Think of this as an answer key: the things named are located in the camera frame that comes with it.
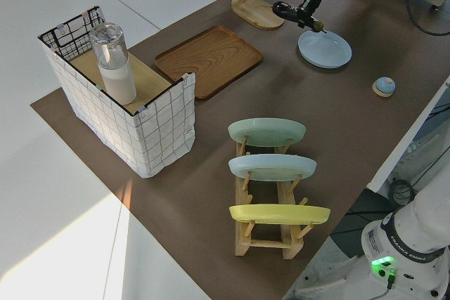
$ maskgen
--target dark gray floor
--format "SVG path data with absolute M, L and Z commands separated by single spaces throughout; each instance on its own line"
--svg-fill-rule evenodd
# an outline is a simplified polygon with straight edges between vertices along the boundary
M 392 211 L 393 207 L 383 196 L 365 189 L 347 213 L 360 211 L 376 211 L 375 214 L 346 215 L 331 238 L 336 245 L 348 256 L 362 256 L 361 233 L 370 221 L 383 219 Z

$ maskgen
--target small blue round object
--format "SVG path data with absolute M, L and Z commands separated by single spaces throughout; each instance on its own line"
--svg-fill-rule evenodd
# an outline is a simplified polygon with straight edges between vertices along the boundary
M 390 77 L 381 77 L 374 83 L 374 87 L 382 94 L 391 96 L 395 91 L 395 82 Z

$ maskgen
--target white liquid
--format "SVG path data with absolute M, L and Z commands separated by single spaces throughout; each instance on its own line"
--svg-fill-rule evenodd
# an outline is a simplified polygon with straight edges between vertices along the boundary
M 106 91 L 118 103 L 127 105 L 136 98 L 136 87 L 134 86 L 133 72 L 129 60 L 116 70 L 107 70 L 101 66 L 98 66 L 98 68 Z

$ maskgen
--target white grid fabric basket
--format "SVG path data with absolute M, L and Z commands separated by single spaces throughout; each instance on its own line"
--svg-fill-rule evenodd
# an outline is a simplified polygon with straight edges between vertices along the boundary
M 152 177 L 192 148 L 195 75 L 129 114 L 69 62 L 91 48 L 87 34 L 103 21 L 94 7 L 38 38 L 76 116 L 140 177 Z

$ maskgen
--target cable connector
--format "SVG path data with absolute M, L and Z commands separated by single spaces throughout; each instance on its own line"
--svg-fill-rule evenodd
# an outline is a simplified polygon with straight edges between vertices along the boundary
M 389 277 L 387 277 L 387 289 L 392 289 L 394 282 L 395 282 L 395 268 L 391 268 Z

